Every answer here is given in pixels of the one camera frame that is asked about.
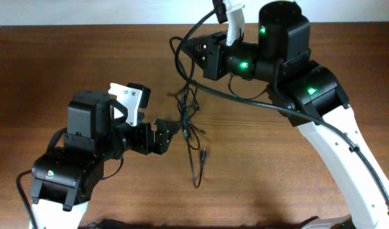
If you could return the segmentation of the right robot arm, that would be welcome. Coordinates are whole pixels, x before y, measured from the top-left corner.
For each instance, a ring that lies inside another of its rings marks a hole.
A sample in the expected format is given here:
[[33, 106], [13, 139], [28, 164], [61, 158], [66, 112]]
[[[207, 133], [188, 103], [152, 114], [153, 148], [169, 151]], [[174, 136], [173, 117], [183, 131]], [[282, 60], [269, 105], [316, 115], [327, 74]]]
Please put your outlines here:
[[314, 216], [301, 228], [389, 228], [389, 180], [366, 144], [349, 98], [335, 74], [311, 60], [310, 23], [296, 2], [273, 1], [258, 14], [258, 41], [244, 41], [243, 4], [215, 1], [225, 32], [178, 47], [219, 80], [226, 74], [267, 83], [267, 108], [277, 110], [321, 156], [348, 205], [339, 218]]

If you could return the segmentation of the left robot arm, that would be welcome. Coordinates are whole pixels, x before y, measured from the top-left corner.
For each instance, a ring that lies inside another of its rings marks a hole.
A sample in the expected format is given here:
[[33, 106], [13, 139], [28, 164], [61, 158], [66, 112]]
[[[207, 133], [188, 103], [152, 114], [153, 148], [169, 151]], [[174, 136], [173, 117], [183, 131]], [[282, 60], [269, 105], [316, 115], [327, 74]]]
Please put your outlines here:
[[31, 228], [78, 228], [92, 192], [104, 181], [104, 164], [126, 151], [161, 155], [178, 131], [176, 121], [144, 123], [139, 108], [148, 92], [84, 91], [67, 107], [67, 126], [51, 138], [31, 170]]

